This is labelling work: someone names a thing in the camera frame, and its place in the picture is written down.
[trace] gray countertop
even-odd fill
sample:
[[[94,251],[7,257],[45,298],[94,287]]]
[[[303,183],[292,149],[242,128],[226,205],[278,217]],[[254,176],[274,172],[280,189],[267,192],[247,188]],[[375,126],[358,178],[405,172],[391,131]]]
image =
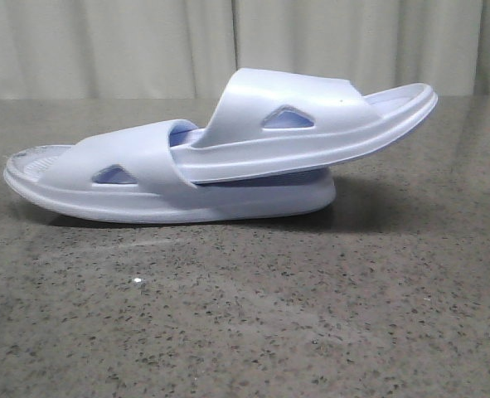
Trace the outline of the gray countertop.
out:
[[[21,149],[214,106],[0,101],[0,396],[490,396],[490,97],[333,167],[306,216],[110,225],[2,180]]]

